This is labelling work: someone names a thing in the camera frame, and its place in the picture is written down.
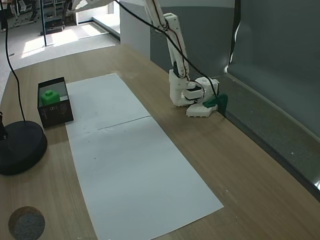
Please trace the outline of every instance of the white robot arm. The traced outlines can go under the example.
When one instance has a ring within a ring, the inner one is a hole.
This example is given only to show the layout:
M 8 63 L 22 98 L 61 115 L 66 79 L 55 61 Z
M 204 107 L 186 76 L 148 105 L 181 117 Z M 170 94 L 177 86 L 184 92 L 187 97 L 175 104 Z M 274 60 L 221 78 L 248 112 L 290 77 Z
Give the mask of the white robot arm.
M 166 32 L 186 57 L 186 46 L 178 16 L 173 13 L 163 14 L 158 0 L 144 0 L 144 3 L 151 23 Z M 177 107 L 190 106 L 186 112 L 188 117 L 209 117 L 217 109 L 217 106 L 205 107 L 203 103 L 213 97 L 212 85 L 215 92 L 218 92 L 219 82 L 216 79 L 211 79 L 211 84 L 206 77 L 198 78 L 195 81 L 190 80 L 189 64 L 173 44 L 169 40 L 167 42 L 173 66 L 173 69 L 169 71 L 170 98 L 173 104 Z

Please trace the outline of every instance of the black box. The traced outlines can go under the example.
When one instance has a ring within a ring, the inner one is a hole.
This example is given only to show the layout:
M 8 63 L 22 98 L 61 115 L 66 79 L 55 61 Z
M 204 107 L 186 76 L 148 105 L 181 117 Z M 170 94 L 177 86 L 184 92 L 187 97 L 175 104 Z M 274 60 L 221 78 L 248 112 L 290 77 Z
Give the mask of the black box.
M 60 96 L 60 102 L 43 106 L 41 95 L 47 90 L 57 92 Z M 64 77 L 38 84 L 37 108 L 43 128 L 49 128 L 74 120 Z

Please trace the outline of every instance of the green object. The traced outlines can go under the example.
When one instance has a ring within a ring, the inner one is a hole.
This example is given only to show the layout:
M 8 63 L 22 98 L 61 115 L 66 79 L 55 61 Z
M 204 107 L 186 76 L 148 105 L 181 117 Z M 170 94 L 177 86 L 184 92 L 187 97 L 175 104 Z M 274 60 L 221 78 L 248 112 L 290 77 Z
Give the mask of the green object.
M 42 106 L 47 106 L 50 104 L 55 104 L 60 102 L 60 95 L 56 91 L 47 90 L 44 94 L 40 96 Z
M 206 108 L 212 108 L 218 105 L 218 112 L 225 117 L 228 105 L 228 95 L 222 93 L 219 94 L 217 97 L 213 96 L 208 101 L 204 102 L 203 105 Z

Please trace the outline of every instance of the lamp base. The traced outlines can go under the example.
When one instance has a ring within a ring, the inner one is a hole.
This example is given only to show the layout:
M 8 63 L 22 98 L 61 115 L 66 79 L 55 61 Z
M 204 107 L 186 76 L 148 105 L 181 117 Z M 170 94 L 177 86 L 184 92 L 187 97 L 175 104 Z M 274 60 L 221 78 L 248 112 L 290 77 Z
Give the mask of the lamp base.
M 41 126 L 32 121 L 18 121 L 5 130 L 8 138 L 0 141 L 0 174 L 23 173 L 41 160 L 48 145 Z

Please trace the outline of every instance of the white wall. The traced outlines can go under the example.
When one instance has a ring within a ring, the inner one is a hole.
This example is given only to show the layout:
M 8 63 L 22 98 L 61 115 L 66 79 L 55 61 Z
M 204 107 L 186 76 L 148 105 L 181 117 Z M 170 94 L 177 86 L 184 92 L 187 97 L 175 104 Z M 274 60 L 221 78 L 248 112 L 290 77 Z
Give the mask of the white wall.
M 130 4 L 130 10 L 147 20 L 144 7 Z M 121 44 L 128 44 L 150 60 L 150 28 L 120 8 Z

